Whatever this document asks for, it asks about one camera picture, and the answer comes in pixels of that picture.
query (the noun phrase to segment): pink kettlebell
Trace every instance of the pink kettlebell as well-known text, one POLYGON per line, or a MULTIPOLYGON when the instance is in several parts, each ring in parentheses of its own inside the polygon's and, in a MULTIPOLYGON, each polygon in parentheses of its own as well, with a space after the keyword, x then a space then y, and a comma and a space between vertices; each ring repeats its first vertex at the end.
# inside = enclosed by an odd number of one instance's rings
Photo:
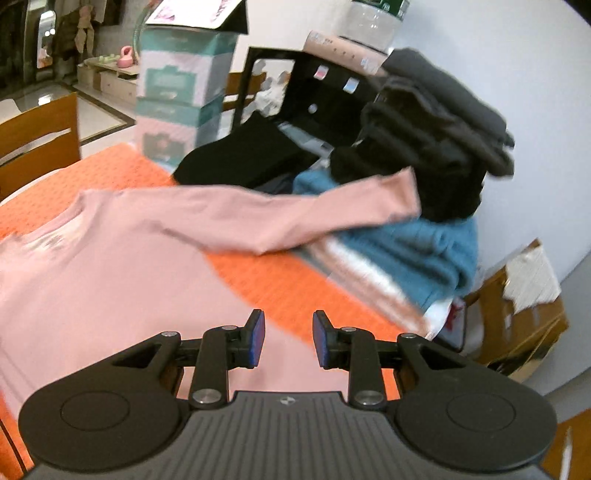
POLYGON ((117 60, 117 66, 120 69, 128 69, 134 64, 134 58, 132 57, 134 49, 129 45, 121 49, 121 58, 117 60))

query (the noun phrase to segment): neckline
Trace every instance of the neckline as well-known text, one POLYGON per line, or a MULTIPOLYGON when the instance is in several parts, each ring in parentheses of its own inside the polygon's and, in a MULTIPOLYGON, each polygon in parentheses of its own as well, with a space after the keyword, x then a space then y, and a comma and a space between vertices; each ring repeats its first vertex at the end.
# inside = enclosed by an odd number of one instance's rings
POLYGON ((0 242, 0 247, 2 247, 4 244, 8 244, 9 256, 21 261, 33 260, 37 262, 55 262, 64 258, 71 258, 73 255, 78 253, 78 251, 84 245, 87 234, 90 231, 90 227, 98 209, 98 204, 96 202, 89 201, 89 193, 89 191, 78 192, 78 195, 70 204, 70 206, 55 218, 30 233, 24 233, 20 235, 12 233, 8 235, 8 237, 0 242), (27 245, 60 229, 77 217, 80 217, 80 233, 76 240, 72 241, 63 248, 56 249, 54 252, 47 255, 37 255, 35 252, 27 251, 27 245))

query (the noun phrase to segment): chair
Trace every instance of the chair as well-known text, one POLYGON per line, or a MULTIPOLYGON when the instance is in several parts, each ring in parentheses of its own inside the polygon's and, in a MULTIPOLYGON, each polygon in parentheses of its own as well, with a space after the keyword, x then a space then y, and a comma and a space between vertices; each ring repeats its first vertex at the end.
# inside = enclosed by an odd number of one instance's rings
MULTIPOLYGON (((228 84, 226 85, 226 96, 238 95, 240 87, 240 78, 243 72, 232 72, 228 75, 228 84)), ((262 83, 267 79, 267 73, 263 72, 259 75, 253 75, 248 84, 248 93, 244 106, 249 105, 255 100, 255 96, 261 91, 262 83)), ((236 108, 236 100, 224 100, 223 111, 234 110, 236 108)))
POLYGON ((80 160, 75 93, 0 124, 0 158, 51 134, 57 136, 0 164, 0 200, 42 175, 80 160))

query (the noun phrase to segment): orange tablecloth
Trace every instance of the orange tablecloth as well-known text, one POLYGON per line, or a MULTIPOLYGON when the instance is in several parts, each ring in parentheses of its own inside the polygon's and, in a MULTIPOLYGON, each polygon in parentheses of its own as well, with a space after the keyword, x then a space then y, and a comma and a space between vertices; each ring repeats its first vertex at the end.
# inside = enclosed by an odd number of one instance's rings
MULTIPOLYGON (((47 223, 65 210, 80 190, 173 185, 174 180, 164 170, 132 147, 116 145, 65 168, 0 206, 0 239, 11 233, 29 233, 47 223)), ((401 333, 387 319, 289 252, 260 257, 243 254, 208 254, 207 257, 220 277, 246 302, 265 310, 267 318, 309 344, 312 344, 311 316, 315 310, 325 310, 337 327, 361 327, 379 339, 396 340, 401 333)), ((397 398, 391 372, 384 373, 388 397, 397 398)), ((0 418, 15 434, 14 420, 2 405, 0 399, 0 418)), ((15 442, 22 447, 19 439, 15 442)), ((30 459, 24 456, 30 466, 30 459)), ((0 473, 8 480, 20 477, 11 448, 2 437, 0 459, 0 473)))

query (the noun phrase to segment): pink shirt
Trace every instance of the pink shirt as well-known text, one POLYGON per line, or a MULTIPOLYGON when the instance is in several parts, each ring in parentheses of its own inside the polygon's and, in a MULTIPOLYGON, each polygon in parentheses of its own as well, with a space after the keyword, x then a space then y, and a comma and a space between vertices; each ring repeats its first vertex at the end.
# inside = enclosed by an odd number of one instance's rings
MULTIPOLYGON (((261 254, 419 211, 411 171, 318 197, 217 186, 82 192, 40 229, 0 242, 9 408, 17 414, 34 390, 160 331, 187 339, 242 325, 255 306, 217 277, 202 249, 261 254)), ((322 371, 309 346, 269 323, 261 366, 231 375, 241 390, 346 390, 344 372, 322 371)))

